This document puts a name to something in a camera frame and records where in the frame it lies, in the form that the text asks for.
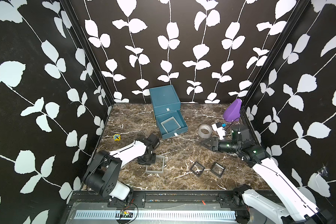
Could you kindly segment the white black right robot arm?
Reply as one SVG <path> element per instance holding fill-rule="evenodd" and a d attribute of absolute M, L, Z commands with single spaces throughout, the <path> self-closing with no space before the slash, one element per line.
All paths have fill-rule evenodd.
<path fill-rule="evenodd" d="M 198 129 L 200 144 L 213 152 L 236 154 L 247 163 L 273 190 L 282 202 L 279 205 L 244 184 L 233 190 L 236 207 L 252 207 L 276 224 L 330 224 L 332 214 L 319 209 L 281 172 L 270 154 L 252 137 L 248 127 L 231 127 L 231 140 L 225 139 L 226 126 L 220 122 L 203 124 Z"/>

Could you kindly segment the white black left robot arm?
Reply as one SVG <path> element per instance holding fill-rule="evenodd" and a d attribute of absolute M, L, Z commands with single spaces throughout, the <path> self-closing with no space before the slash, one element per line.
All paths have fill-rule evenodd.
<path fill-rule="evenodd" d="M 147 138 L 136 139 L 121 149 L 97 152 L 84 175 L 84 184 L 102 197 L 111 196 L 130 202 L 133 190 L 118 181 L 120 170 L 135 159 L 140 165 L 154 164 L 156 154 L 153 151 L 159 144 L 159 136 L 151 133 Z"/>

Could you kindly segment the gray brooch box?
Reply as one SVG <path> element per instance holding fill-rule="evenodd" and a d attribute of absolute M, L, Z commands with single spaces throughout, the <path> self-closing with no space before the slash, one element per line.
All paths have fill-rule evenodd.
<path fill-rule="evenodd" d="M 178 123 L 175 117 L 170 117 L 162 121 L 161 126 L 163 127 L 165 133 L 170 133 L 181 128 L 181 125 Z"/>
<path fill-rule="evenodd" d="M 148 174 L 162 174 L 164 172 L 165 156 L 157 155 L 155 163 L 146 166 L 145 172 Z"/>

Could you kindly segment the teal three-drawer cabinet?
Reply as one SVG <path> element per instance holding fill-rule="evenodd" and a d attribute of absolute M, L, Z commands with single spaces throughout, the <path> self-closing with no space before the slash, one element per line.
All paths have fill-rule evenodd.
<path fill-rule="evenodd" d="M 156 125 L 159 128 L 162 138 L 165 140 L 187 132 L 188 126 L 181 114 L 181 102 L 173 85 L 150 88 L 149 92 Z M 181 128 L 170 133 L 165 133 L 161 122 L 170 117 L 175 117 L 181 125 Z"/>

